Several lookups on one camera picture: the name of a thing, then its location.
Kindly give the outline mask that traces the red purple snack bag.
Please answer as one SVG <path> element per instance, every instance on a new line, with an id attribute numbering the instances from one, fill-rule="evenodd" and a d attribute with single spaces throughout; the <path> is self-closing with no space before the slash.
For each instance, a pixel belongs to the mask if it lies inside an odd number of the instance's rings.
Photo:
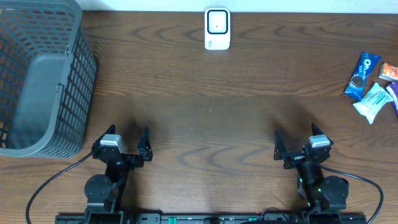
<path id="1" fill-rule="evenodd" d="M 391 95 L 392 107 L 396 116 L 398 116 L 398 82 L 393 82 L 386 87 L 387 92 Z"/>

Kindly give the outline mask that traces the blue snack wrapper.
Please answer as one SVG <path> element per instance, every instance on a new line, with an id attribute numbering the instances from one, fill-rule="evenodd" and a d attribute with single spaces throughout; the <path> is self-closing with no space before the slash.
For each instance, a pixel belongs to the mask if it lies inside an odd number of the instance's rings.
<path id="1" fill-rule="evenodd" d="M 379 55 L 362 52 L 344 93 L 360 101 L 363 97 L 366 80 L 380 60 L 381 56 Z"/>

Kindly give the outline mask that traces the teal white snack packet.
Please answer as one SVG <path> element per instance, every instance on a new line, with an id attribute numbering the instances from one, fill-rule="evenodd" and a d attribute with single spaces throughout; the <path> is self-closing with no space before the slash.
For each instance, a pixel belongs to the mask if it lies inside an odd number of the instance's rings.
<path id="1" fill-rule="evenodd" d="M 390 102 L 393 102 L 392 96 L 378 83 L 375 83 L 362 100 L 354 103 L 353 106 L 360 115 L 367 119 L 369 124 L 373 124 L 378 112 L 386 103 Z"/>

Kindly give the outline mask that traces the orange Kleenex tissue pack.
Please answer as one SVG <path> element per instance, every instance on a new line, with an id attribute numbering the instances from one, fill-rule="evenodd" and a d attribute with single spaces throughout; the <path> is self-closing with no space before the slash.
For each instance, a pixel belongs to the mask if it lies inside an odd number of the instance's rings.
<path id="1" fill-rule="evenodd" d="M 398 81 L 398 68 L 388 63 L 383 63 L 380 68 L 379 78 L 389 82 Z"/>

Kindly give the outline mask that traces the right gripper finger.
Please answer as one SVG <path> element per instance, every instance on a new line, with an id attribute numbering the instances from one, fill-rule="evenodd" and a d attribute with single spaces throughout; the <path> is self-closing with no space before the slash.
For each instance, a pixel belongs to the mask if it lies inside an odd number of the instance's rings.
<path id="1" fill-rule="evenodd" d="M 283 142 L 282 136 L 280 135 L 279 131 L 275 130 L 275 154 L 283 154 L 287 152 L 287 148 Z"/>
<path id="2" fill-rule="evenodd" d="M 331 139 L 315 123 L 312 123 L 311 127 L 313 136 L 316 136 L 318 139 L 327 139 L 331 143 Z"/>

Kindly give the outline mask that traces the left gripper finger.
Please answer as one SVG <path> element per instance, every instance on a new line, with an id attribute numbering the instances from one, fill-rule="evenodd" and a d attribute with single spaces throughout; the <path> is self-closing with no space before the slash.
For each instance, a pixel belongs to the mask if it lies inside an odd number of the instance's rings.
<path id="1" fill-rule="evenodd" d="M 100 145 L 100 141 L 106 134 L 115 134 L 116 127 L 112 124 L 94 143 L 93 143 L 93 150 Z"/>
<path id="2" fill-rule="evenodd" d="M 139 154 L 152 154 L 152 148 L 149 139 L 149 128 L 146 126 L 141 134 L 140 140 L 137 144 Z"/>

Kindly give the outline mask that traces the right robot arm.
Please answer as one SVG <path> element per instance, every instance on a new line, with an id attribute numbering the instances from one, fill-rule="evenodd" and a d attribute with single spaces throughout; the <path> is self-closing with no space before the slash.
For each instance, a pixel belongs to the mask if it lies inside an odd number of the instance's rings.
<path id="1" fill-rule="evenodd" d="M 316 124 L 301 151 L 289 152 L 282 136 L 275 131 L 274 160 L 282 160 L 284 169 L 297 169 L 297 191 L 309 208 L 300 214 L 301 223 L 341 223 L 346 209 L 349 183 L 335 175 L 323 175 L 320 164 L 330 157 L 333 141 Z"/>

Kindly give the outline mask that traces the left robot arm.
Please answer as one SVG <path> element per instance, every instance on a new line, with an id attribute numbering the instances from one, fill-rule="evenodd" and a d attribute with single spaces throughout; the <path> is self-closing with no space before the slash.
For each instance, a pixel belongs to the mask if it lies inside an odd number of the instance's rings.
<path id="1" fill-rule="evenodd" d="M 145 127 L 137 144 L 137 154 L 126 154 L 122 137 L 116 134 L 115 125 L 92 145 L 94 159 L 106 164 L 104 174 L 90 177 L 85 184 L 87 208 L 85 223 L 130 223 L 134 217 L 120 209 L 129 173 L 151 161 L 153 152 L 149 140 L 149 128 Z"/>

